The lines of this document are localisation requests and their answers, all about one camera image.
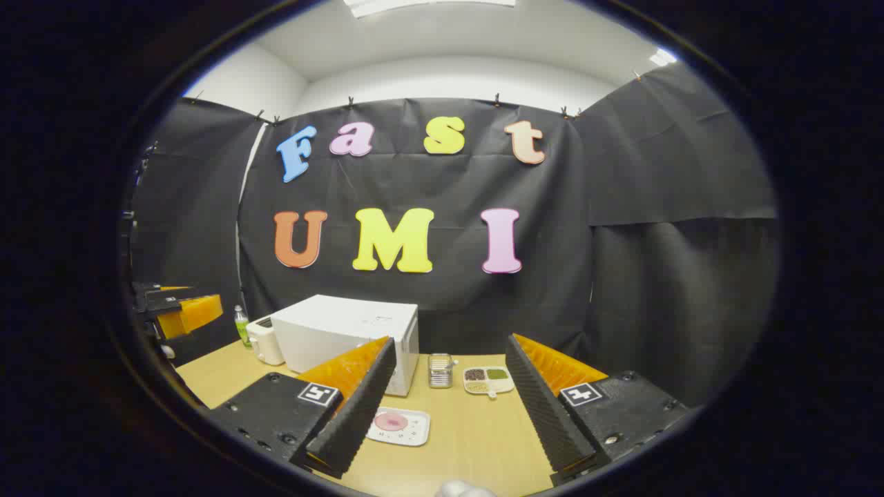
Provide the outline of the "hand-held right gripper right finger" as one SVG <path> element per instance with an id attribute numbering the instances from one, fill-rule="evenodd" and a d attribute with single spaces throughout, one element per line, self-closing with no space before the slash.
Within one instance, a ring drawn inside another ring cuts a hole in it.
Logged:
<path id="1" fill-rule="evenodd" d="M 635 371 L 607 374 L 519 334 L 506 368 L 556 487 L 637 453 L 691 412 Z"/>

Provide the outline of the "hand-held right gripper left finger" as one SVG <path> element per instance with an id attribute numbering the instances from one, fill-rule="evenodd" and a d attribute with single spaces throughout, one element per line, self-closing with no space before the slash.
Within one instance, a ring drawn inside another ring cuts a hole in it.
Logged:
<path id="1" fill-rule="evenodd" d="M 340 478 L 350 468 L 396 368 L 384 336 L 296 377 L 269 372 L 207 413 L 263 455 Z"/>

